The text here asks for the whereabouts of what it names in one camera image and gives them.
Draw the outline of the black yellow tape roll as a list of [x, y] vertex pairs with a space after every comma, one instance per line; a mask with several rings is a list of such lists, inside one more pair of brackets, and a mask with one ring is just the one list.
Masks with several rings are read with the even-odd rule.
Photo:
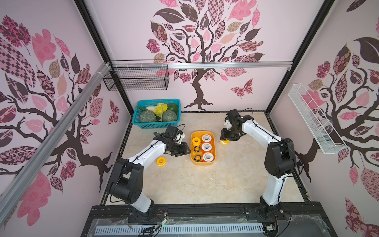
[[195, 153], [200, 153], [201, 152], [201, 147], [200, 146], [194, 146], [193, 151]]
[[202, 161], [202, 156], [201, 155], [195, 155], [193, 159], [194, 159], [195, 162], [201, 162]]

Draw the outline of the orange white tape roll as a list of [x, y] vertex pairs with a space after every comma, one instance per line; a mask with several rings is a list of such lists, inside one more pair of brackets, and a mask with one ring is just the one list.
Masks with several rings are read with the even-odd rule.
[[213, 140], [213, 137], [210, 134], [204, 134], [201, 137], [201, 140], [202, 140], [203, 143], [210, 143]]
[[211, 152], [206, 152], [203, 154], [202, 159], [206, 163], [210, 163], [214, 161], [214, 155]]
[[202, 143], [201, 150], [203, 153], [208, 153], [212, 151], [212, 145], [210, 143]]

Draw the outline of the yellow plastic storage box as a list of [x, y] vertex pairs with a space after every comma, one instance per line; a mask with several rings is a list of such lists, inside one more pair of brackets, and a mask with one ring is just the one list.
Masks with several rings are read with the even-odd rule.
[[214, 134], [210, 131], [195, 131], [190, 137], [191, 161], [198, 166], [209, 166], [216, 161]]

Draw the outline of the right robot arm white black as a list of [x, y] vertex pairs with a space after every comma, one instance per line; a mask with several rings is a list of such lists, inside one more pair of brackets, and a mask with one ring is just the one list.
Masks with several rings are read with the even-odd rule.
[[265, 208], [279, 207], [281, 191], [297, 164], [293, 141], [269, 132], [251, 115], [242, 116], [236, 109], [227, 112], [224, 125], [220, 136], [222, 144], [249, 135], [266, 149], [264, 165], [269, 176], [260, 203]]

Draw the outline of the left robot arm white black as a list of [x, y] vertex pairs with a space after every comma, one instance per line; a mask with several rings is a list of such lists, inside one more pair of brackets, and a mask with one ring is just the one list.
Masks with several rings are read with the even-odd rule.
[[190, 154], [189, 146], [184, 142], [185, 134], [174, 126], [157, 134], [150, 144], [135, 156], [118, 159], [113, 167], [107, 185], [110, 198], [116, 197], [142, 213], [149, 213], [154, 201], [143, 194], [145, 169], [163, 155], [174, 157]]

